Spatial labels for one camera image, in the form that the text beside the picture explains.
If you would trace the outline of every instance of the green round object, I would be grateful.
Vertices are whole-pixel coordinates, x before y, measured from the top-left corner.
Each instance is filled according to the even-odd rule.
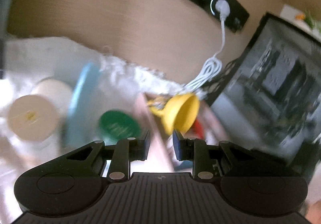
[[[128,114],[111,110],[99,119],[99,129],[106,144],[116,144],[119,140],[139,137],[141,129],[134,118]]]

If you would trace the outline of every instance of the power plug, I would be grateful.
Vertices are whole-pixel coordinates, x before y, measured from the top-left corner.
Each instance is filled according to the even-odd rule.
[[[225,21],[231,13],[230,5],[226,0],[218,0],[215,4],[216,10],[219,12],[219,19]]]

